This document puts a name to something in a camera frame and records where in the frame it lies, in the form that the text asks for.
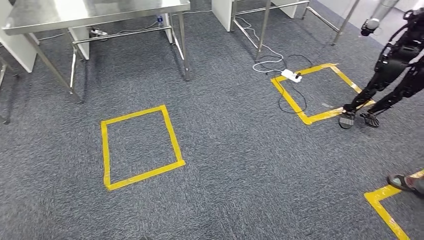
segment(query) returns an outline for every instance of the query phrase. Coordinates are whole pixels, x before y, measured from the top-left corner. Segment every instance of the sandal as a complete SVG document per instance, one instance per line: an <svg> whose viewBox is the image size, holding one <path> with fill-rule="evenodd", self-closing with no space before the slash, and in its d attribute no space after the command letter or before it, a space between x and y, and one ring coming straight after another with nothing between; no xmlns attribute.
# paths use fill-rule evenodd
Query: sandal
<svg viewBox="0 0 424 240"><path fill-rule="evenodd" d="M413 192L420 197L424 197L424 194L419 193L414 187L415 181L417 180L419 180L419 178L405 176L401 174L391 174L387 176L387 182L391 186L403 191Z"/></svg>

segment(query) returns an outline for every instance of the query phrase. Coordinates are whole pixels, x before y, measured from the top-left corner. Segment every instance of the floor marking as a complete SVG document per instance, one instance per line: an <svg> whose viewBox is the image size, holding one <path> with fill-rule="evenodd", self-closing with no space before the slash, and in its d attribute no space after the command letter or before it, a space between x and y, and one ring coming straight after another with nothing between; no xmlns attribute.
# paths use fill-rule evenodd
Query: floor marking
<svg viewBox="0 0 424 240"><path fill-rule="evenodd" d="M424 169L412 174L411 177L420 178L424 176ZM400 240L409 240L410 238L407 234L402 230L402 228L395 222L395 220L390 216L390 214L386 211L380 201L389 198L393 195L402 192L401 190L387 185L380 189L377 189L373 192L366 192L363 196L368 200L369 204L375 209L375 211L380 215L383 221L389 226L389 228L393 231L396 237Z"/></svg>
<svg viewBox="0 0 424 240"><path fill-rule="evenodd" d="M326 68L330 68L331 70L333 70L345 83L347 83L351 88L353 88L353 90L355 90L355 92L357 92L358 94L360 92L362 92L362 90L355 84L353 83L342 71L340 71L337 67L337 64L334 63L325 63L322 65L318 65L318 66L313 66L304 70L300 70L297 71L296 73L300 73L302 75L306 75L306 74L311 74L314 72L318 72L320 70L326 69ZM311 125L314 122L317 121L321 121L324 119L329 119L332 117L335 117L337 115L340 115L342 113L343 108L339 107L333 110L329 110L326 112L322 112L313 116L307 116L302 109L299 107L299 105L295 102L295 100L293 100L292 96L290 96L290 94L287 92L286 89L284 89L284 87L281 85L282 81L287 80L286 77L284 76L278 76L275 78L271 79L272 84L274 84L275 88L277 88L277 90L281 93L281 95L285 98L285 100L288 102L288 104L291 106L291 108L297 113L297 115L299 116L299 118L302 120L303 123L305 123L306 125ZM372 104L375 104L376 102L371 100L369 102L367 102L364 106L369 106Z"/></svg>
<svg viewBox="0 0 424 240"><path fill-rule="evenodd" d="M115 183L111 183L111 166L110 166L110 155L109 155L109 142L108 142L108 127L107 125L117 123L120 121L124 121L127 119L139 117L141 115L150 114L154 112L162 112L163 119L165 121L166 129L169 133L169 138L171 140L172 148L175 153L176 162L161 166L159 168L150 170L148 172L144 172L142 174L139 174L137 176L133 176ZM183 160L183 157L181 155L180 146L177 142L177 137L174 132L174 128L171 124L171 119L168 114L167 107L165 105L160 105L157 107L149 108L146 110L130 113L124 116L115 117L108 120L103 120L100 122L100 128L101 128L101 138L102 138L102 145L103 145L103 166L104 166L104 175L103 175L103 183L106 186L106 188L109 191L122 188L124 186L139 182L144 179L148 179L150 177L171 171L173 169L176 169L178 167L184 166L186 163Z"/></svg>

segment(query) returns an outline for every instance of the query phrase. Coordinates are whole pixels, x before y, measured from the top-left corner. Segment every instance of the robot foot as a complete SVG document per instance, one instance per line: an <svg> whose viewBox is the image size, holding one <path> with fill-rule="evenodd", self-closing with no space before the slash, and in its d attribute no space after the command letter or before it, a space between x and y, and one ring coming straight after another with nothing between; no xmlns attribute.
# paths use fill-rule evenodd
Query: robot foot
<svg viewBox="0 0 424 240"><path fill-rule="evenodd" d="M365 124L368 125L371 128L378 128L380 127L380 121L377 119L377 117L374 114L363 112L359 115L363 118L365 121Z"/></svg>
<svg viewBox="0 0 424 240"><path fill-rule="evenodd" d="M340 119L338 120L338 124L342 129L350 129L355 122L355 112L345 111L340 115Z"/></svg>

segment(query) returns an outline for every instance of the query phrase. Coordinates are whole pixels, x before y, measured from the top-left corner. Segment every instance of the table top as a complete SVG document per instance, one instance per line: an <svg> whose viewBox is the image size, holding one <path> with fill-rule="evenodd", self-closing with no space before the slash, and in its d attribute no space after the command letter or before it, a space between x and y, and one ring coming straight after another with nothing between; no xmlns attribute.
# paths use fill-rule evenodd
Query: table top
<svg viewBox="0 0 424 240"><path fill-rule="evenodd" d="M18 0L2 29L17 35L187 10L189 0Z"/></svg>

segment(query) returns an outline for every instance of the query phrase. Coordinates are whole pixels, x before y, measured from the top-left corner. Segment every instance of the person's foot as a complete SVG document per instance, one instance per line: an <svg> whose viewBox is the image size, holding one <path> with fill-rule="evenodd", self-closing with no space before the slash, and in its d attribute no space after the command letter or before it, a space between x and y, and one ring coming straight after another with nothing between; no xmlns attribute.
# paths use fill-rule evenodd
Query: person's foot
<svg viewBox="0 0 424 240"><path fill-rule="evenodd" d="M343 112L340 115L338 120L338 124L342 129L350 129L355 122L356 112L347 111L345 107L343 107Z"/></svg>
<svg viewBox="0 0 424 240"><path fill-rule="evenodd" d="M405 176L401 174L391 174L387 176L387 182L391 186L403 191L413 192L422 197L422 194L420 194L415 188L416 182L418 180L420 180L420 178Z"/></svg>

